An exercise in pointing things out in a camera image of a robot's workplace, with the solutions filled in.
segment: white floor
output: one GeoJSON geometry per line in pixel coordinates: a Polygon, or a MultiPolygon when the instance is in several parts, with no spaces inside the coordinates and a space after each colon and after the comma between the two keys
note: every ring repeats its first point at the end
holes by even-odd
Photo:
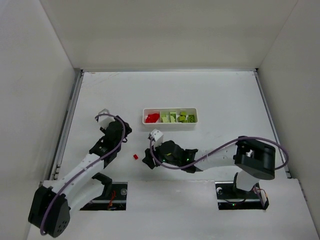
{"type": "MultiPolygon", "coordinates": [[[[114,181],[232,181],[239,170],[236,166],[190,174],[162,167],[151,170],[142,163],[152,130],[142,124],[143,108],[171,107],[198,110],[194,130],[164,132],[165,141],[173,140],[182,148],[213,149],[243,135],[275,139],[252,71],[86,72],[59,178],[73,169],[102,136],[94,117],[107,108],[132,128],[128,143],[103,172],[114,181]]],[[[276,165],[280,164],[278,154],[276,165]]],[[[276,175],[286,178],[284,169],[276,175]]]]}
{"type": "MultiPolygon", "coordinates": [[[[269,196],[263,210],[218,210],[215,181],[232,181],[239,171],[219,167],[185,173],[141,162],[150,129],[143,108],[193,107],[191,131],[166,131],[165,141],[182,148],[210,149],[241,135],[274,140],[253,72],[97,72],[85,73],[59,178],[74,168],[102,136],[94,116],[107,108],[132,127],[128,142],[104,170],[128,181],[126,211],[79,211],[60,240],[316,240],[316,229],[296,179],[283,169],[260,181],[269,196]],[[133,159],[137,154],[139,160],[133,159]]],[[[276,165],[281,160],[277,155],[276,165]]],[[[28,240],[40,236],[32,226],[28,240]]]]}

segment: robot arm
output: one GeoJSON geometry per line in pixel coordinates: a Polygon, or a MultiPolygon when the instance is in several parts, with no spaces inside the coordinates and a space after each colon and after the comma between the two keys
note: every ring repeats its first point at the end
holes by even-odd
{"type": "Polygon", "coordinates": [[[119,116],[110,117],[106,109],[98,116],[104,136],[71,172],[60,180],[44,181],[34,194],[28,221],[54,238],[66,229],[74,212],[111,191],[112,179],[100,172],[116,158],[123,137],[132,129],[119,116]]]}
{"type": "Polygon", "coordinates": [[[275,178],[276,149],[257,140],[240,140],[209,155],[198,149],[182,149],[172,140],[163,142],[163,133],[157,129],[150,133],[149,139],[153,140],[154,144],[145,150],[142,161],[151,169],[167,163],[178,167],[168,168],[195,173],[236,165],[242,171],[236,174],[234,186],[244,191],[251,191],[260,179],[275,178]]]}

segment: green block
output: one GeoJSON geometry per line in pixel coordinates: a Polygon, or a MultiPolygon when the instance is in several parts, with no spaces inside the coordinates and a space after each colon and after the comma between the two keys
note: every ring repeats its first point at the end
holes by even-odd
{"type": "Polygon", "coordinates": [[[178,121],[179,122],[184,122],[186,120],[186,116],[179,116],[178,121]]]}
{"type": "Polygon", "coordinates": [[[188,122],[189,123],[195,123],[196,122],[196,117],[193,114],[189,114],[188,116],[188,122]]]}
{"type": "Polygon", "coordinates": [[[170,115],[170,122],[171,123],[176,123],[176,118],[172,115],[170,115]]]}
{"type": "Polygon", "coordinates": [[[169,122],[167,116],[161,117],[161,120],[162,120],[163,123],[168,123],[169,122]]]}

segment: purple cable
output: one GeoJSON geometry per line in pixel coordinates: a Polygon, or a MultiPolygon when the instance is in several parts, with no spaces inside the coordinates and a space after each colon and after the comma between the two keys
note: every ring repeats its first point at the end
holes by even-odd
{"type": "MultiPolygon", "coordinates": [[[[117,116],[114,116],[114,115],[111,115],[111,114],[108,114],[108,113],[101,113],[99,115],[97,115],[95,118],[99,118],[101,116],[109,116],[109,117],[112,117],[116,120],[118,120],[121,125],[122,125],[122,136],[121,136],[121,140],[120,142],[118,143],[118,145],[112,149],[111,151],[109,151],[107,154],[103,155],[102,157],[99,157],[97,160],[95,160],[94,162],[90,163],[86,168],[90,168],[92,167],[93,165],[95,165],[97,162],[101,161],[102,159],[108,157],[109,155],[111,155],[112,153],[114,153],[119,147],[120,145],[122,144],[122,141],[125,139],[125,134],[126,134],[126,126],[125,126],[125,123],[121,120],[121,118],[117,117],[117,116]]],[[[86,170],[83,169],[81,171],[79,171],[76,175],[74,175],[69,181],[67,181],[63,187],[57,192],[57,194],[54,196],[54,198],[52,199],[52,201],[50,202],[48,208],[46,209],[44,215],[43,215],[43,218],[42,218],[42,221],[41,221],[41,225],[40,225],[40,234],[41,235],[46,235],[45,233],[45,223],[46,223],[46,220],[47,220],[47,217],[49,215],[49,212],[52,208],[52,206],[54,205],[55,201],[57,200],[57,198],[59,197],[59,195],[65,190],[65,188],[70,185],[77,177],[79,177],[81,174],[83,174],[86,170]]]]}
{"type": "Polygon", "coordinates": [[[150,153],[151,153],[151,156],[152,158],[155,160],[155,162],[163,167],[165,167],[166,169],[173,169],[173,170],[178,170],[178,169],[186,169],[186,168],[189,168],[193,165],[195,165],[196,163],[200,162],[201,160],[205,159],[207,156],[211,156],[212,154],[215,154],[216,152],[218,152],[219,150],[227,147],[228,145],[230,144],[233,144],[235,142],[238,142],[238,141],[242,141],[242,140],[260,140],[260,141],[265,141],[267,143],[270,143],[270,144],[273,144],[275,146],[277,146],[279,149],[282,150],[282,152],[284,153],[285,155],[285,162],[276,167],[275,170],[278,170],[278,169],[281,169],[283,168],[284,166],[286,166],[289,162],[289,154],[288,154],[288,151],[283,147],[281,146],[279,143],[275,142],[275,141],[272,141],[272,140],[269,140],[269,139],[266,139],[266,138],[263,138],[263,137],[258,137],[258,136],[242,136],[242,137],[238,137],[236,139],[233,139],[231,141],[228,141],[227,143],[219,146],[218,148],[216,148],[215,150],[209,152],[207,155],[204,155],[202,157],[200,157],[198,160],[195,160],[194,162],[191,162],[187,165],[184,165],[184,166],[179,166],[179,167],[175,167],[175,166],[167,166],[167,165],[164,165],[161,161],[159,161],[156,156],[155,156],[155,153],[154,153],[154,146],[152,145],[152,142],[153,142],[153,139],[150,139],[150,153]]]}
{"type": "Polygon", "coordinates": [[[260,196],[261,190],[260,190],[260,192],[258,192],[257,188],[254,186],[253,187],[253,192],[258,196],[258,198],[260,200],[260,203],[262,205],[262,208],[264,208],[265,204],[264,204],[264,201],[263,201],[262,197],[260,196]]]}

